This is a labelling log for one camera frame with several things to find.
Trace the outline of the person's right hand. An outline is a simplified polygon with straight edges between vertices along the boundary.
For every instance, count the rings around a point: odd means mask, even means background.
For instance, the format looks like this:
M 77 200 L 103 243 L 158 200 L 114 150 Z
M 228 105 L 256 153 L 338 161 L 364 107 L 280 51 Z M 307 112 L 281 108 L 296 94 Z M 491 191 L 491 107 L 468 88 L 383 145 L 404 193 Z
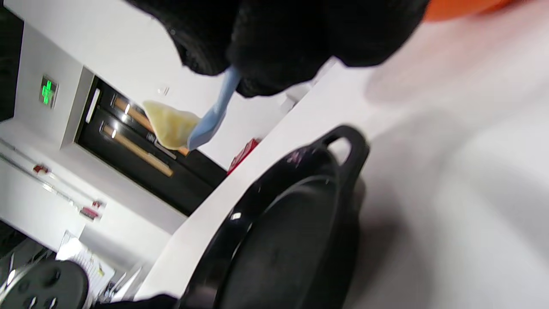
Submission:
M 309 82 L 330 58 L 384 63 L 417 29 L 427 0 L 129 0 L 165 28 L 201 76 L 235 67 L 245 98 Z

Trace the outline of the person's left hand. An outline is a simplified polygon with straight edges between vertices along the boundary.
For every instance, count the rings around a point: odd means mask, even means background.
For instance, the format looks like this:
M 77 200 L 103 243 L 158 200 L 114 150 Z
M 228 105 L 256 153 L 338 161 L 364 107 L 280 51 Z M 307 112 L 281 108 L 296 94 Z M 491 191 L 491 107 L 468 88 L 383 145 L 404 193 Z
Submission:
M 115 303 L 96 303 L 91 309 L 174 309 L 179 298 L 159 294 L 142 300 L 118 301 Z

